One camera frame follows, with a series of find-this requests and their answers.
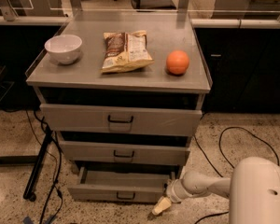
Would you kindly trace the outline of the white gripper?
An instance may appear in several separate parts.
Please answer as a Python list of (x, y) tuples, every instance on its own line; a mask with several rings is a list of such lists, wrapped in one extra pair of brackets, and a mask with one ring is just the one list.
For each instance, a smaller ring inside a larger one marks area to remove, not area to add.
[(188, 192), (183, 186), (181, 179), (171, 180), (167, 185), (165, 193), (167, 197), (161, 196), (152, 209), (154, 216), (170, 208), (172, 203), (181, 203), (188, 198)]

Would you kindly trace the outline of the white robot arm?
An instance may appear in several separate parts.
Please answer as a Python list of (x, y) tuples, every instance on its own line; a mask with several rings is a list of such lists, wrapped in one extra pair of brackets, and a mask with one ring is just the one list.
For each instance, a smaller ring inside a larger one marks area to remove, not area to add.
[(209, 194), (229, 200), (230, 224), (280, 224), (280, 167), (259, 157), (241, 160), (230, 178), (186, 172), (168, 184), (152, 214)]

